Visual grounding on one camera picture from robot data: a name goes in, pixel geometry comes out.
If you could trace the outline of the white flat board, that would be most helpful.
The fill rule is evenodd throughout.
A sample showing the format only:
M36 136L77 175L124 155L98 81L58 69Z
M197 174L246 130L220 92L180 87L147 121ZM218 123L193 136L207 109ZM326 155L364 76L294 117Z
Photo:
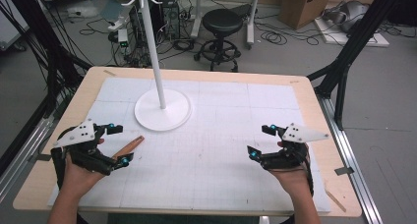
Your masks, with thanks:
M361 36L348 36L332 21L316 18L314 24L326 44L346 45L348 42L361 41ZM380 33L372 33L365 45L369 47L389 47L389 42Z

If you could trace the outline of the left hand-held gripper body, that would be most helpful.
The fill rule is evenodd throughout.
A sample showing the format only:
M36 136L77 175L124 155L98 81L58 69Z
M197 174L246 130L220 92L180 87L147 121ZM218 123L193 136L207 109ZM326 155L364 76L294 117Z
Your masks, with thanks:
M65 153L69 152L74 164L108 176L114 170L112 165L115 160L98 149L98 142L104 135L100 133L99 126L88 119L65 130L53 143L51 153L64 158Z

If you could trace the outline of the black metal frame strut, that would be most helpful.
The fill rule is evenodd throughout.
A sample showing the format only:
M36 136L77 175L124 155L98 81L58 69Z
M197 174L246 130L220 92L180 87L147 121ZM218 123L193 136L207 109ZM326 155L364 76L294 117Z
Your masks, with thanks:
M307 76L310 81L323 77L321 83L314 87L316 95L322 98L330 99L331 93L337 88L334 120L340 129L343 129L344 98L350 67L366 46L368 38L375 33L398 1L374 0L358 28L351 34L356 37L361 36L361 41L348 42L329 65Z
M30 46L39 67L46 70L47 94L42 101L44 116L51 115L58 107L62 91L75 92L83 80L80 70L88 70L92 64L67 50L47 20L43 0L11 0L18 13L29 26L31 37L19 24L11 9L0 2L0 11L11 22Z

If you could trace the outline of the white box with green light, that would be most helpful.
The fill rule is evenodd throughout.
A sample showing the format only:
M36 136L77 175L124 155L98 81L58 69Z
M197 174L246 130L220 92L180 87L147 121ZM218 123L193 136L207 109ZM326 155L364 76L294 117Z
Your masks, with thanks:
M117 37L118 37L118 43L120 44L121 47L129 46L128 32L125 28L121 28L118 30Z

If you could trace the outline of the white stand leg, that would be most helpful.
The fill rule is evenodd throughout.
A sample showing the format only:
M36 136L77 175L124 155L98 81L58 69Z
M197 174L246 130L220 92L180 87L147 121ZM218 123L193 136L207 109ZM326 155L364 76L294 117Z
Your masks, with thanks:
M201 0L196 0L196 15L194 18L193 27L190 33L190 37L196 39L199 35L199 30L202 21L202 9L201 9Z
M255 15L257 11L258 0L252 0L251 13L246 25L246 47L251 49L255 43Z

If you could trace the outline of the black round stool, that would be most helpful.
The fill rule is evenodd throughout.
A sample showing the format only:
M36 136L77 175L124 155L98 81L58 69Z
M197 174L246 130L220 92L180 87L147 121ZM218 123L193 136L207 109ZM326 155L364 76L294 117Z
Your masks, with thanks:
M227 36L236 33L243 26L243 20L229 9L215 9L207 12L202 18L203 26L211 32L214 39L206 41L199 52L194 55L194 60L201 57L210 61L209 70L214 71L214 66L221 63L233 62L233 73L238 72L237 58L241 52L235 44L226 40Z

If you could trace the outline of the white hook stand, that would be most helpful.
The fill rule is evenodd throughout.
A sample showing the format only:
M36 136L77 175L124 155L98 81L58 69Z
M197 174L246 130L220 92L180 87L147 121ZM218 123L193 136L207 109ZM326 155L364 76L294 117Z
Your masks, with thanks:
M135 117L139 124L148 130L167 132L187 122L192 113L192 104L183 92L163 88L149 2L157 4L156 0L128 0L128 3L125 3L125 6L140 4L155 81L155 89L149 90L138 99L135 105Z

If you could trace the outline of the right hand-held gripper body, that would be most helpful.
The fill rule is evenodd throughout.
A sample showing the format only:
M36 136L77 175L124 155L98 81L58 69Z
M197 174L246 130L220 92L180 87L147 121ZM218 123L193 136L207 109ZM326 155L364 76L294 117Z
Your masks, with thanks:
M282 147L279 152L263 154L261 166L266 170L289 169L301 164L308 154L307 142L326 140L329 134L291 123L280 137Z

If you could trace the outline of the person's left hand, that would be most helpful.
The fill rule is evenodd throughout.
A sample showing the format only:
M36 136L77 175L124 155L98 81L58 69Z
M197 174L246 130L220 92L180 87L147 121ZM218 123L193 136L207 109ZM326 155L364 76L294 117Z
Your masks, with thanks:
M70 153L66 154L66 168L60 196L80 199L103 178L98 172L92 172L72 162Z

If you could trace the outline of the white power strip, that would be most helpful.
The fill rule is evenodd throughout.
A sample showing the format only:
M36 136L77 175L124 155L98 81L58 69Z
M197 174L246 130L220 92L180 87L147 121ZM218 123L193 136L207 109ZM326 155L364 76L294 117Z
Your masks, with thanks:
M111 23L110 26L107 29L109 31L115 31L115 30L121 28L122 26L124 26L125 24L127 24L129 21L130 21L129 17L119 16L118 20L116 22Z

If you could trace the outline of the white grid mat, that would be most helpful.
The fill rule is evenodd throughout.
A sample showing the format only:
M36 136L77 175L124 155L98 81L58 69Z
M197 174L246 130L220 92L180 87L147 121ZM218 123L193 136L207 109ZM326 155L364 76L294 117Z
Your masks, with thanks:
M277 151L277 139L264 125L301 124L295 90L289 85L165 81L185 93L190 119L168 132L153 132L135 118L137 100L153 91L152 80L108 78L89 110L98 125L123 126L106 137L101 151L112 155L144 136L126 168L103 178L81 200L82 208L138 209L197 213L288 212L289 195L273 175L248 156L252 146Z

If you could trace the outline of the person's dark pants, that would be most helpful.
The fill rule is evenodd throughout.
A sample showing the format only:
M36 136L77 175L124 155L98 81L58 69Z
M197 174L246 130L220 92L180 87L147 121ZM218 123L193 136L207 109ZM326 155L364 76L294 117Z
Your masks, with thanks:
M258 216L111 213L107 224L259 224Z

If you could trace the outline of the grey headset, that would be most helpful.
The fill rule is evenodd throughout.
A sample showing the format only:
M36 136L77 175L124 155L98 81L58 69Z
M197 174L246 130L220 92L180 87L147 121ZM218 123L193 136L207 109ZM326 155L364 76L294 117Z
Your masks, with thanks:
M362 20L368 10L369 6L359 1L341 1L336 6L325 9L322 14L322 19L332 21L342 31L349 33Z

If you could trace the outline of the cardboard box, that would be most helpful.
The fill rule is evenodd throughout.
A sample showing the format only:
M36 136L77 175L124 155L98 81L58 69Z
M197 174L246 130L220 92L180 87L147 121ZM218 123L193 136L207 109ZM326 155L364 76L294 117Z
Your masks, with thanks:
M299 29L319 17L328 0L282 0L279 20L287 26Z

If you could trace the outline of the brown wooden strip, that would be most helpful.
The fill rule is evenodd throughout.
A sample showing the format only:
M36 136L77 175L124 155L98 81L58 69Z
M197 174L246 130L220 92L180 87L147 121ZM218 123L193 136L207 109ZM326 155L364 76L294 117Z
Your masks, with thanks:
M129 154L132 151L134 151L143 141L145 140L144 136L139 136L132 141L130 141L128 144L126 144L124 147L122 147L118 152L116 152L113 155L113 158L116 159L117 157L120 157L125 154Z

